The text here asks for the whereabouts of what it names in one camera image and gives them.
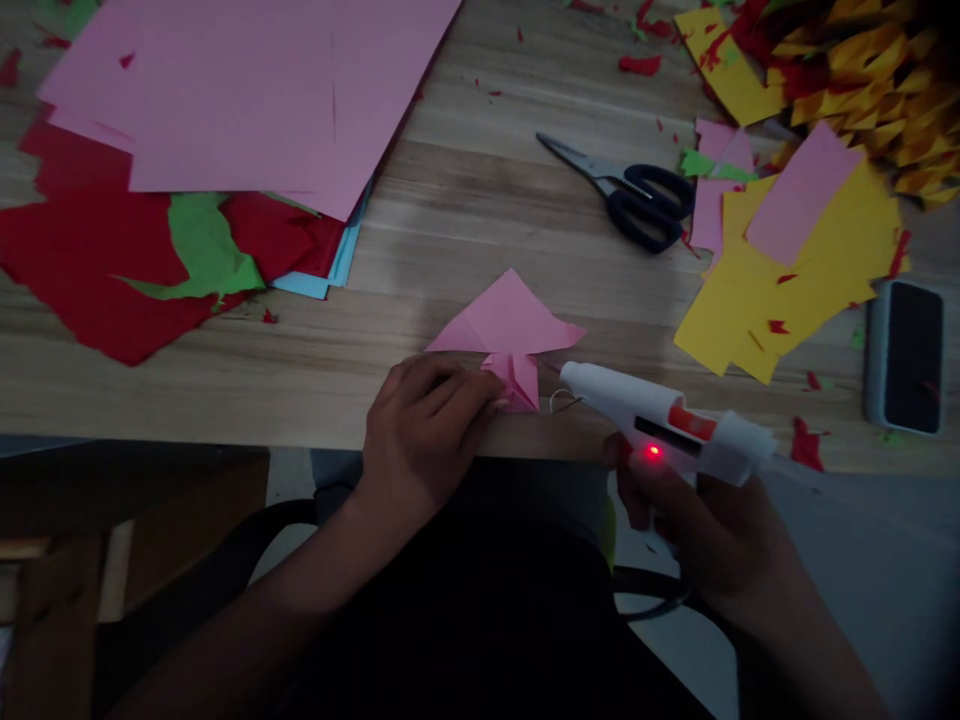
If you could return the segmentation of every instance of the hot glue gun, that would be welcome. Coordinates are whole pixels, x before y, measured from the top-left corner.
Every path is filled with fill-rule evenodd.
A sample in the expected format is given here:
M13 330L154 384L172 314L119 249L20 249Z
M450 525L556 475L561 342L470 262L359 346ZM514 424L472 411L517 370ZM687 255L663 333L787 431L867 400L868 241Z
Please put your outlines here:
M683 393L599 365L554 367L570 392L609 418L647 462L665 463L696 486L698 473L737 487L772 456L773 433L727 411L717 420L684 407ZM655 552L675 554L651 518L644 541Z

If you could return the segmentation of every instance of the pink paper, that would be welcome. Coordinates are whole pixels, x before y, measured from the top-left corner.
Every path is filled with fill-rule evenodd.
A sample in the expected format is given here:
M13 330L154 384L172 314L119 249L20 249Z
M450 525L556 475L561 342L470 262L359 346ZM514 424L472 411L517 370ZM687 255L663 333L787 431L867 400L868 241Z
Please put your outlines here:
M555 318L510 269L451 320L427 352L532 355L568 348L586 334Z
M734 130L697 118L696 130L700 135L697 150L701 155L717 161L722 158L723 162L747 171L753 169L753 148L743 128ZM732 180L697 180L690 244L713 253L707 272L720 261L723 253L723 194L733 192L741 184Z
M792 267L830 200L863 156L846 146L825 122L807 137L757 211L747 240Z
M697 118L695 128L700 136L697 151L701 155L711 160L720 160L722 157L725 163L743 170L753 170L753 148L743 128L736 130L729 125L700 118Z
M342 4L353 2L144 3L130 189L313 190L338 178L331 12Z
M510 401L503 412L540 412L536 360L529 355L494 353L480 367L503 380L503 398Z
M285 197L344 222L403 119L460 0L340 0L336 39L336 148L331 172Z
M137 126L137 58L127 69L120 59L137 49L145 5L144 0L104 4L40 86L40 99L132 137Z
M134 142L129 135L124 135L122 132L108 128L106 125L101 125L93 120L87 120L82 115L77 115L62 107L54 109L47 122L55 127L69 130L117 150L133 154Z
M483 367L503 380L508 412L539 412L540 391L533 353L561 350L587 334L558 320L513 269L451 320L427 352L491 353Z

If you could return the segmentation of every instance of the person's right hand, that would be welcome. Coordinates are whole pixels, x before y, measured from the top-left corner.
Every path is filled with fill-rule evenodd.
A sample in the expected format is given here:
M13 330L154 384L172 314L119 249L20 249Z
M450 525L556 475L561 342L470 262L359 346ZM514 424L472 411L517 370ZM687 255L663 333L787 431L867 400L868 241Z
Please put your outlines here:
M646 530L655 507L694 586L717 612L765 639L822 603L759 478L737 488L700 475L694 490L625 445L615 435L605 454L631 526Z

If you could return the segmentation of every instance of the smartphone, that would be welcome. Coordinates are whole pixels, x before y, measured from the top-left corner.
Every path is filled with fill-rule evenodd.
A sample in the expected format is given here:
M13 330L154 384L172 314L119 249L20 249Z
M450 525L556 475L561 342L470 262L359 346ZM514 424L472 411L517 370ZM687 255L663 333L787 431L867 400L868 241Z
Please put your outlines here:
M888 280L876 290L867 314L867 419L936 435L943 427L943 298L903 280Z

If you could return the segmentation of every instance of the scissors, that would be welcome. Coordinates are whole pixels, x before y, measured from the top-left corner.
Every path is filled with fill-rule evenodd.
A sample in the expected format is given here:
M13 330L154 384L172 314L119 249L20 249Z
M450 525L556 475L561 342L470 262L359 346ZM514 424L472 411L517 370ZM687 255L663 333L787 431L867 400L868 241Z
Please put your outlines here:
M693 212L694 192L679 175L655 165L624 166L594 159L543 133L537 133L537 140L589 178L606 197L613 224L647 252L662 253L683 236L680 221ZM651 182L669 190L677 200ZM663 237L651 235L644 226L659 230Z

